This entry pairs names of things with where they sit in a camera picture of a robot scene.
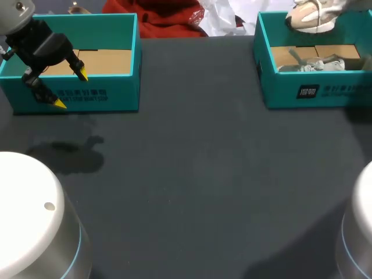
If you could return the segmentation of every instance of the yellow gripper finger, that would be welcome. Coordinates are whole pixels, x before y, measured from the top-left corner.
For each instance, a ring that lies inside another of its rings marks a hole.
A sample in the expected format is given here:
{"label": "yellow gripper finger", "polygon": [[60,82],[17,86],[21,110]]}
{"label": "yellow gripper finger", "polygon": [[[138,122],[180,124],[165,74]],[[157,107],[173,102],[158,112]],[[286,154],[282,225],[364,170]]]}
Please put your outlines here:
{"label": "yellow gripper finger", "polygon": [[65,106],[60,99],[57,99],[57,101],[54,102],[53,106],[61,109],[67,109],[67,106]]}

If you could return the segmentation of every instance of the dark gray table surface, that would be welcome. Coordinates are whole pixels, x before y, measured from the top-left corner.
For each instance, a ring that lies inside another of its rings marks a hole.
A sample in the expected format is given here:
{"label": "dark gray table surface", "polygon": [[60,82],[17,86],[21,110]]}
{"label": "dark gray table surface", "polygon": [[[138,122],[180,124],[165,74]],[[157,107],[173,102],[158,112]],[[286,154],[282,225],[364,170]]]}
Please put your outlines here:
{"label": "dark gray table surface", "polygon": [[0,149],[47,164],[93,279],[322,279],[372,159],[368,110],[267,110],[251,37],[143,41],[138,113],[12,116]]}

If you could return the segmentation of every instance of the cardboard piece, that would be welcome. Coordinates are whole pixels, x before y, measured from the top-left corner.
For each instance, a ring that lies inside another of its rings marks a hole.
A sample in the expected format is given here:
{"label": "cardboard piece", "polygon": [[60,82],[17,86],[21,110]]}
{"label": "cardboard piece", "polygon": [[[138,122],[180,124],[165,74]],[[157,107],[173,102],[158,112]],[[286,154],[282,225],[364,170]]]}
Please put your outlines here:
{"label": "cardboard piece", "polygon": [[342,58],[359,59],[359,53],[354,45],[316,45],[318,56],[325,58],[336,54]]}
{"label": "cardboard piece", "polygon": [[[79,51],[74,49],[74,53],[78,56]],[[49,66],[43,73],[40,74],[40,76],[59,76],[59,75],[70,75],[74,74],[72,69],[70,68],[69,63],[64,60],[63,62],[54,65],[54,66]]]}
{"label": "cardboard piece", "polygon": [[80,51],[79,59],[88,74],[129,74],[132,51],[106,50]]}
{"label": "cardboard piece", "polygon": [[271,48],[271,52],[274,56],[274,61],[277,67],[298,65],[297,60],[289,53],[289,49],[294,49],[301,59],[309,59],[317,57],[318,54],[315,47],[295,47],[295,46],[275,46]]}
{"label": "cardboard piece", "polygon": [[[88,74],[129,74],[132,51],[106,50],[78,51],[75,54],[85,64]],[[64,76],[74,74],[67,61],[48,67],[41,76]]]}

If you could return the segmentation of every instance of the logo on box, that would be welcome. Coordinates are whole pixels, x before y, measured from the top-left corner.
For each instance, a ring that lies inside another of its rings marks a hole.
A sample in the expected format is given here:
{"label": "logo on box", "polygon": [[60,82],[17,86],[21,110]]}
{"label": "logo on box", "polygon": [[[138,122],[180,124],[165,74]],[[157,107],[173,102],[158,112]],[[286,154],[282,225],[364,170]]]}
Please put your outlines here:
{"label": "logo on box", "polygon": [[319,84],[301,85],[298,89],[297,99],[312,99],[316,97]]}

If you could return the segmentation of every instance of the white sneaker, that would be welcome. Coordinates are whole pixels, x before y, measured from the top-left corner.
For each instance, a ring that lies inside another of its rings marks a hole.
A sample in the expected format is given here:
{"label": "white sneaker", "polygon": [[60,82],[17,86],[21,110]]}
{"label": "white sneaker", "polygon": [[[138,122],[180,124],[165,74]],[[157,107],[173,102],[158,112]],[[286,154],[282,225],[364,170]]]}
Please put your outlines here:
{"label": "white sneaker", "polygon": [[359,0],[295,0],[285,24],[305,33],[323,33],[335,27],[337,17]]}

